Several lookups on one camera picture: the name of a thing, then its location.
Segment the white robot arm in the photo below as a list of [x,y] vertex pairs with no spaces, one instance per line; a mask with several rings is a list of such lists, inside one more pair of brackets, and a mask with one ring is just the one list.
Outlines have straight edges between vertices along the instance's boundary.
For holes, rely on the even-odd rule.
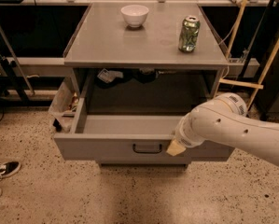
[[251,119],[241,96],[227,92],[197,105],[178,122],[171,156],[206,141],[243,150],[279,167],[279,123]]

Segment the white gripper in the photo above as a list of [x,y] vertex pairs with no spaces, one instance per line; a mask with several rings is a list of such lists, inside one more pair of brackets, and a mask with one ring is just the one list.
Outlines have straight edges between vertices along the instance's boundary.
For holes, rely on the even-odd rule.
[[166,152],[171,156],[183,153],[186,148],[201,145],[204,138],[196,134],[192,129],[192,116],[187,113],[174,129],[174,139],[170,142]]

